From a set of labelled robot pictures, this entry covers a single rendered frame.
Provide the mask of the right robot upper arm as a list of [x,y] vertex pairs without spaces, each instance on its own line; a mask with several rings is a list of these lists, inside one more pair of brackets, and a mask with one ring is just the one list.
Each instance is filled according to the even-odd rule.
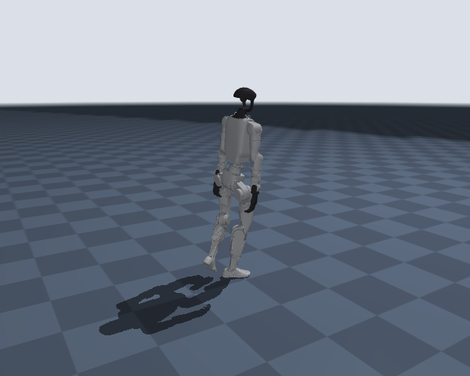
[[250,136],[250,161],[255,162],[255,157],[260,154],[260,140],[262,134],[262,126],[259,123],[248,121],[247,132]]

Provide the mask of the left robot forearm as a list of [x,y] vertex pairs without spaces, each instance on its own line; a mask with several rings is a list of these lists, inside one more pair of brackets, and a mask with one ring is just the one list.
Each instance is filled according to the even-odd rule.
[[218,161],[217,169],[219,170],[219,172],[223,172],[223,170],[226,168],[226,161],[227,161],[226,153],[219,150],[218,157],[219,157],[219,161]]

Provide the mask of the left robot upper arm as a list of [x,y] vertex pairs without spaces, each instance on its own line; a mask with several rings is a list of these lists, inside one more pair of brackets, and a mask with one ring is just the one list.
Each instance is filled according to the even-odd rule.
[[225,132],[226,132],[226,120],[229,116],[225,116],[222,119],[222,133],[221,133],[221,143],[220,143],[220,151],[225,153]]

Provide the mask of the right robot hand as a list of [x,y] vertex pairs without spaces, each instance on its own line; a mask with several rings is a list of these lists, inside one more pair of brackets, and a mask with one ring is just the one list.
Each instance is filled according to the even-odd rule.
[[251,205],[250,205],[248,210],[245,210],[245,212],[247,212],[247,213],[250,213],[250,212],[254,211],[255,205],[257,204],[259,191],[257,192],[257,186],[256,185],[253,185],[251,187],[251,193],[252,193]]

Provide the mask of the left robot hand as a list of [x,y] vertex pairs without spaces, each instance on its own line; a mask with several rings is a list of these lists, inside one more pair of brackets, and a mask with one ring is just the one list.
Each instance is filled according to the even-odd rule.
[[[217,169],[215,174],[217,175],[217,173],[219,173],[219,170]],[[216,195],[217,197],[221,197],[220,194],[219,194],[219,189],[221,188],[221,186],[216,186],[216,183],[214,182],[214,185],[213,185],[213,194]]]

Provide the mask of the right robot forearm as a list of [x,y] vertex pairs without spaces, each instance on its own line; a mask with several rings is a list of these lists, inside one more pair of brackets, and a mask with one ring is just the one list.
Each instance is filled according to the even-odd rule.
[[260,181],[261,181],[261,170],[262,170],[262,162],[263,162],[263,156],[261,154],[258,154],[255,157],[255,162],[251,166],[251,187],[253,185],[257,186],[257,192],[260,191],[261,186],[260,186]]

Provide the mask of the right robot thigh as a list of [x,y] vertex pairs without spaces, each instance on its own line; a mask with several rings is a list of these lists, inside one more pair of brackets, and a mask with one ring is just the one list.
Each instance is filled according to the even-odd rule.
[[233,232],[235,230],[243,230],[244,236],[245,236],[250,229],[253,216],[254,216],[254,211],[250,213],[245,212],[245,210],[248,210],[251,205],[251,198],[252,198],[251,187],[244,185],[241,181],[237,182],[234,185],[233,194],[235,198],[239,201],[238,210],[239,210],[241,223],[240,225],[235,225],[232,227],[231,235],[233,236]]

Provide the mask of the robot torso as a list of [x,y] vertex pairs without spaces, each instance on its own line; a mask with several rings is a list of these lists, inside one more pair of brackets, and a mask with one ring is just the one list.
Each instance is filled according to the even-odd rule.
[[244,181],[244,175],[241,173],[244,165],[241,163],[250,160],[250,136],[247,132],[247,122],[255,121],[246,114],[246,118],[240,119],[232,116],[230,115],[226,120],[225,152],[226,159],[233,163],[223,170],[221,183],[227,189],[234,191],[235,183]]

